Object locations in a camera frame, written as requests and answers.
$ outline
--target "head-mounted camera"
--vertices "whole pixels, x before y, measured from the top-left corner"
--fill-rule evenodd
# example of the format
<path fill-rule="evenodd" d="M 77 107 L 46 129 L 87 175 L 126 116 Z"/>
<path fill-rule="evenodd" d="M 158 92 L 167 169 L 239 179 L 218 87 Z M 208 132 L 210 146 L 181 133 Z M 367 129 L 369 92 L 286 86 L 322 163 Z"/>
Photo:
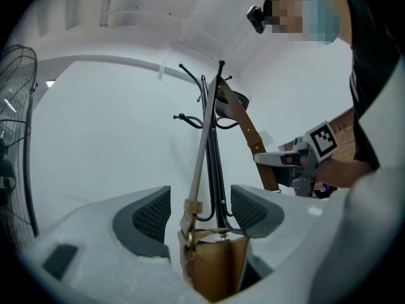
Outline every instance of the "head-mounted camera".
<path fill-rule="evenodd" d="M 252 6 L 247 12 L 247 19 L 249 19 L 253 28 L 259 34 L 262 34 L 265 31 L 268 22 L 265 20 L 265 14 L 262 9 L 257 6 Z"/>

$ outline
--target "bag strap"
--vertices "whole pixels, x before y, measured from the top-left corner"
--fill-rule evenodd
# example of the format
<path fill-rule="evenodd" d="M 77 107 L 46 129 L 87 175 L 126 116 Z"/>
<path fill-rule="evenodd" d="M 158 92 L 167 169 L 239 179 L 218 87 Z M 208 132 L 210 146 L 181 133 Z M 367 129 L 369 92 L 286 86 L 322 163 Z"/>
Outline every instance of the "bag strap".
<path fill-rule="evenodd" d="M 232 115 L 234 119 L 239 123 L 240 129 L 244 134 L 247 145 L 251 149 L 252 155 L 258 153 L 266 153 L 265 146 L 263 145 L 263 140 L 261 139 L 259 133 L 254 128 L 254 125 L 246 113 L 245 108 L 240 104 L 237 96 L 229 87 L 227 82 L 220 78 L 220 89 L 222 89 L 229 106 L 232 110 Z M 267 165 L 256 164 L 261 182 L 265 190 L 269 191 L 279 191 L 277 181 L 274 176 L 273 169 Z"/>

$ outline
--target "face mask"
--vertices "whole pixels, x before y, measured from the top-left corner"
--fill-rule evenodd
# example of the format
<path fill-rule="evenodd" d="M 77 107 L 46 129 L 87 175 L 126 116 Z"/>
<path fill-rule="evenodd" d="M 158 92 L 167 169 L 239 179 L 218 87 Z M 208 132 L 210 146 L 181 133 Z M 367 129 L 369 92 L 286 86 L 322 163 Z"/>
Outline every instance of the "face mask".
<path fill-rule="evenodd" d="M 302 34 L 305 41 L 330 44 L 338 38 L 340 16 L 329 0 L 302 2 Z"/>

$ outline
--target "white surface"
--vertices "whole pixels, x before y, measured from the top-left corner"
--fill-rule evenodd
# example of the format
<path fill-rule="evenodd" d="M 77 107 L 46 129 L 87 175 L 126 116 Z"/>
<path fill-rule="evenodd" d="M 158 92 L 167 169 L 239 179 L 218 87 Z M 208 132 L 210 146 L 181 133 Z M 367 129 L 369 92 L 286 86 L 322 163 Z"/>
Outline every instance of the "white surface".
<path fill-rule="evenodd" d="M 158 189 L 79 208 L 36 239 L 25 249 L 24 257 L 41 266 L 57 244 L 78 247 L 62 283 L 101 303 L 206 303 L 173 271 L 167 258 L 135 256 L 115 236 L 115 214 Z"/>
<path fill-rule="evenodd" d="M 384 90 L 360 118 L 382 168 L 405 164 L 405 61 L 401 56 Z"/>
<path fill-rule="evenodd" d="M 327 203 L 314 198 L 271 193 L 249 186 L 240 187 L 279 205 L 284 211 L 284 221 L 274 232 L 267 237 L 250 241 L 253 255 L 260 257 L 271 269 L 276 270 L 317 224 Z"/>
<path fill-rule="evenodd" d="M 201 131 L 174 120 L 202 118 L 198 88 L 128 65 L 74 62 L 37 105 L 32 118 L 31 188 L 40 232 L 72 210 L 155 186 L 171 186 L 166 243 L 178 263 L 177 232 L 196 164 Z M 240 129 L 218 131 L 225 190 L 260 187 Z M 200 200 L 209 216 L 206 167 Z M 215 219 L 200 227 L 216 227 Z"/>
<path fill-rule="evenodd" d="M 288 257 L 285 261 L 273 262 L 278 266 L 270 276 L 241 292 L 238 296 L 224 301 L 224 303 L 267 303 L 269 298 L 271 298 L 272 303 L 307 303 L 313 277 L 330 248 L 342 218 L 346 195 L 347 189 L 343 189 L 335 191 L 327 202 L 313 199 L 313 201 L 319 202 L 319 206 L 323 207 L 323 213 L 321 217 L 318 217 L 313 222 L 312 228 L 308 229 L 310 220 L 306 220 L 304 228 L 298 227 L 301 231 L 305 231 L 305 228 L 307 228 L 308 233 L 305 237 L 299 237 L 298 230 L 292 236 L 289 234 L 279 235 L 279 237 L 285 237 L 284 246 L 295 244 L 297 248 L 292 253 L 287 253 Z M 294 210 L 293 207 L 295 205 L 291 203 L 290 209 Z M 291 228 L 296 224 L 297 222 L 291 220 L 288 225 Z M 269 263 L 272 258 L 276 258 L 275 255 L 277 254 L 285 258 L 286 253 L 282 253 L 281 248 L 279 248 L 281 244 L 278 244 L 275 239 L 276 233 L 282 231 L 282 229 L 284 231 L 289 230 L 288 226 L 283 228 L 281 225 L 266 239 L 252 240 L 253 253 L 261 255 L 261 258 L 266 262 L 269 261 Z M 274 250 L 270 247 L 272 241 L 276 246 Z"/>

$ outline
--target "person's arm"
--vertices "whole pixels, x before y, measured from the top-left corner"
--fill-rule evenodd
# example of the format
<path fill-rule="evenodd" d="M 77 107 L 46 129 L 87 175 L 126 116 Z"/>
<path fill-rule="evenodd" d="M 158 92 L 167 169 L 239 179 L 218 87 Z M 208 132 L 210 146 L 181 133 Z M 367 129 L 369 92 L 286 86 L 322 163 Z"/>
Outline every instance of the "person's arm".
<path fill-rule="evenodd" d="M 316 181 L 338 188 L 350 188 L 371 171 L 371 166 L 367 162 L 327 159 L 321 162 Z"/>

